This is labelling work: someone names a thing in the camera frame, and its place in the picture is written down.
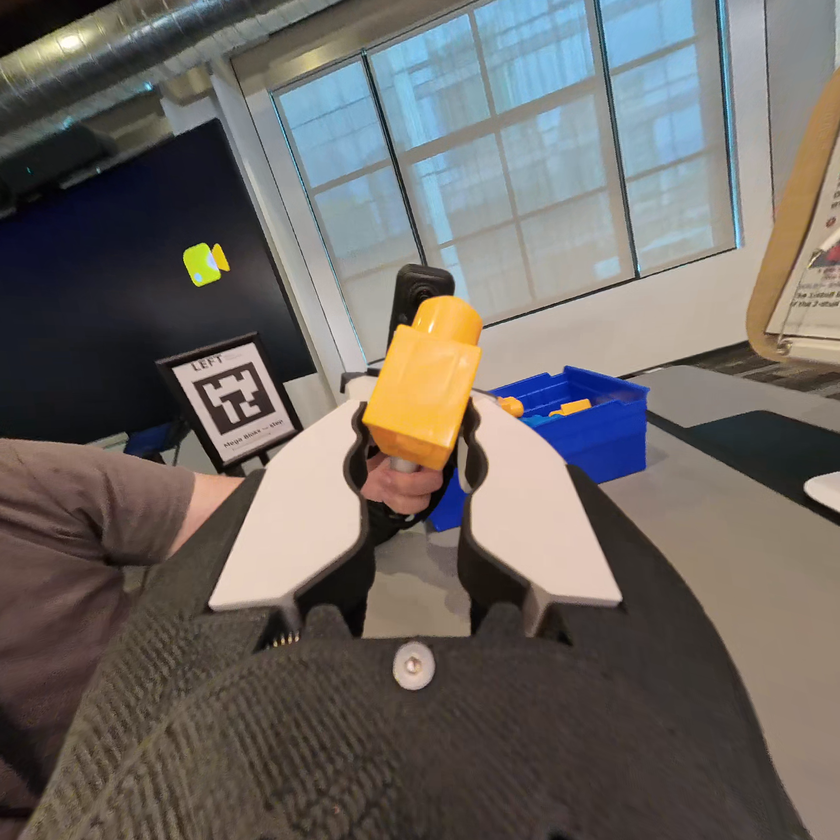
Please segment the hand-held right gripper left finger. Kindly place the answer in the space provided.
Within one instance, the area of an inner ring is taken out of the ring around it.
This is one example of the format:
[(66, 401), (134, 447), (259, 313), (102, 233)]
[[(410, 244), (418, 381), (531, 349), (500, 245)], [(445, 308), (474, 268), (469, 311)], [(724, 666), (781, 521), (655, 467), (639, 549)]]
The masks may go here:
[(318, 604), (354, 613), (375, 578), (366, 402), (347, 401), (294, 437), (265, 468), (207, 606), (268, 607), (291, 627)]

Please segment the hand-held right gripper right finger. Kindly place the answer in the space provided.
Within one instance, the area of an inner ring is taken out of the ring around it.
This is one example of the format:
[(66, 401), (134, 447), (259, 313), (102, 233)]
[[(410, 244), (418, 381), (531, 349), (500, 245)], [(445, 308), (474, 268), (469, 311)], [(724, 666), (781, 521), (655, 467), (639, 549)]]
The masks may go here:
[(623, 596), (561, 455), (494, 398), (472, 397), (461, 432), (468, 476), (458, 579), (477, 630), (492, 606), (521, 612), (526, 635), (551, 607), (616, 608)]

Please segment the blue plastic bin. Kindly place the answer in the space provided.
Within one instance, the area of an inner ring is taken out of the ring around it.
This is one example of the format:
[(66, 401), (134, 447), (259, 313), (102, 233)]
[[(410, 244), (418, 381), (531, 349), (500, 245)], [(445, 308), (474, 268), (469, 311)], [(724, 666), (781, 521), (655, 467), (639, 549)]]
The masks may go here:
[(527, 415), (549, 413), (563, 403), (588, 399), (592, 408), (532, 428), (596, 484), (647, 467), (649, 388), (632, 381), (565, 366), (560, 374), (541, 373), (503, 385), (494, 396), (514, 396)]

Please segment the pile of toy blocks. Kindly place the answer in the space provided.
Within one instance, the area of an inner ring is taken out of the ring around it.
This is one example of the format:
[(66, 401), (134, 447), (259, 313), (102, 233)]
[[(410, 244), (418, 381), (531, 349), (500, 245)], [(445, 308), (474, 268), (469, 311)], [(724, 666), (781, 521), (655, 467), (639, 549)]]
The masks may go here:
[(549, 413), (527, 415), (525, 405), (514, 396), (498, 396), (497, 404), (508, 414), (529, 427), (536, 428), (553, 422), (561, 417), (569, 417), (577, 413), (588, 411), (592, 408), (592, 403), (588, 399), (582, 399), (573, 402), (566, 402), (560, 405), (560, 408)]

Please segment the person's left forearm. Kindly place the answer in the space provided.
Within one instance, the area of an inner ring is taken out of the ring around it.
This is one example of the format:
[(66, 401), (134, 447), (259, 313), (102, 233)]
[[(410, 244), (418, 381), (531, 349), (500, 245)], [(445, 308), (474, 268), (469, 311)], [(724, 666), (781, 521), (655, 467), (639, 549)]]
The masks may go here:
[(244, 482), (238, 476), (194, 474), (192, 495), (165, 557), (170, 559)]

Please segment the person's left hand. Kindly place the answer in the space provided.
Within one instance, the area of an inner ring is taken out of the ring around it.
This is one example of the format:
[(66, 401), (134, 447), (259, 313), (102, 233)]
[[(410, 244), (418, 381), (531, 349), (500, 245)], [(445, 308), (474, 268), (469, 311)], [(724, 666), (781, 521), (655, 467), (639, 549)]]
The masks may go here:
[(382, 453), (368, 458), (366, 467), (362, 497), (405, 517), (419, 517), (445, 483), (440, 470), (420, 468), (411, 473), (402, 472), (394, 469), (391, 460)]

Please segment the black-white marker sign stand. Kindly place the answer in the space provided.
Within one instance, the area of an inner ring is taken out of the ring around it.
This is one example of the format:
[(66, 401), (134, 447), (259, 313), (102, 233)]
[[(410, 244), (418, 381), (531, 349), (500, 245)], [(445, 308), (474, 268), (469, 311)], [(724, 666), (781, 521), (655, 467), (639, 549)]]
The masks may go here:
[(271, 449), (303, 431), (258, 332), (157, 360), (155, 367), (220, 474), (237, 476), (254, 458), (266, 466)]

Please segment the large grid window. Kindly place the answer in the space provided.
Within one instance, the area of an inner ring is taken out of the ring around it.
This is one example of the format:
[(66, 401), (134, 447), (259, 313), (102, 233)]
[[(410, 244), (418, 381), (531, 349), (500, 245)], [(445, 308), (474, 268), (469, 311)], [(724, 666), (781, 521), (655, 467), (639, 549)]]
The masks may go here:
[(410, 262), (495, 323), (737, 247), (720, 21), (473, 3), (273, 91), (365, 358)]

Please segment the dark desk mat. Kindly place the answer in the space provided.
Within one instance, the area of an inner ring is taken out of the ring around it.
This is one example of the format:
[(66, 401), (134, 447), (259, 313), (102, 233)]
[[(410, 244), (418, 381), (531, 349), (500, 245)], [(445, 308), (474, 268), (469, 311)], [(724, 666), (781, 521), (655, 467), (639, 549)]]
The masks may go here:
[(672, 437), (820, 516), (838, 513), (805, 492), (807, 480), (838, 471), (839, 434), (777, 413), (753, 411), (683, 427), (647, 410), (647, 420)]

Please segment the large dark display screen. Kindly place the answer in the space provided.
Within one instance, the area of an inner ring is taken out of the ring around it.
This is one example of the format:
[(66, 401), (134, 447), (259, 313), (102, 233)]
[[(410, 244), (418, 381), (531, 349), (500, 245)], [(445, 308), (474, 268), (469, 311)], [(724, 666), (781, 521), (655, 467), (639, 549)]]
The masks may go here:
[(156, 361), (257, 332), (282, 382), (317, 367), (222, 124), (1, 225), (2, 436), (88, 444), (175, 420)]

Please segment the printed instruction sheet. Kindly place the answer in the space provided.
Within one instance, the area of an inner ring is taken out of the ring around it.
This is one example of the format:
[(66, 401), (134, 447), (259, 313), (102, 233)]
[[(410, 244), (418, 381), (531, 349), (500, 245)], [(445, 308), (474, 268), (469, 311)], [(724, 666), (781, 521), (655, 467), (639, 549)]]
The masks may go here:
[(768, 327), (786, 358), (838, 363), (839, 146), (816, 195), (803, 245)]

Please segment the silver round duct pipe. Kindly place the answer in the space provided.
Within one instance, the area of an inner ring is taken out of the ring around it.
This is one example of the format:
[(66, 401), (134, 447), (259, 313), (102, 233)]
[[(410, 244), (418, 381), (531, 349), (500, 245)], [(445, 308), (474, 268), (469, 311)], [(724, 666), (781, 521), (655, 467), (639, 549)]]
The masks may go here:
[(224, 53), (253, 35), (280, 28), (335, 5), (323, 1), (114, 2), (2, 57), (3, 133), (51, 119), (170, 61), (184, 67), (192, 49)]

